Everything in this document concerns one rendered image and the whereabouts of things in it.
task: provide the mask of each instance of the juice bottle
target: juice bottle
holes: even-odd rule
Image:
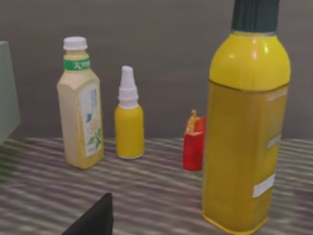
[[[202,214],[247,235],[268,219],[290,62],[276,36],[279,0],[235,0],[211,63]]]
[[[64,39],[64,73],[57,85],[65,158],[86,169],[103,157],[100,80],[90,69],[83,37]]]
[[[144,152],[143,110],[138,98],[133,68],[123,66],[115,110],[115,140],[117,155],[125,159],[141,157]]]

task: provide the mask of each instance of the white cap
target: white cap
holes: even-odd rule
[[[64,50],[86,50],[87,40],[83,37],[69,37],[64,39]]]
[[[134,109],[138,107],[138,92],[134,80],[134,71],[132,67],[122,67],[122,80],[119,87],[119,106],[122,109]]]

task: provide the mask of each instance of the black object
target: black object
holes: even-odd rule
[[[275,32],[280,0],[235,0],[231,29],[241,32]]]
[[[112,235],[112,194],[105,194],[62,235]]]

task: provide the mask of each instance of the cream colored bottle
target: cream colored bottle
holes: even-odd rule
[[[143,110],[138,104],[133,68],[123,66],[115,110],[116,153],[124,159],[141,157],[144,152]]]
[[[100,80],[90,69],[83,37],[64,39],[64,73],[57,85],[65,158],[87,169],[103,158]]]

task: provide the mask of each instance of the red object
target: red object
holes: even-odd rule
[[[204,151],[205,118],[196,121],[194,134],[184,135],[183,168],[186,170],[202,170]]]

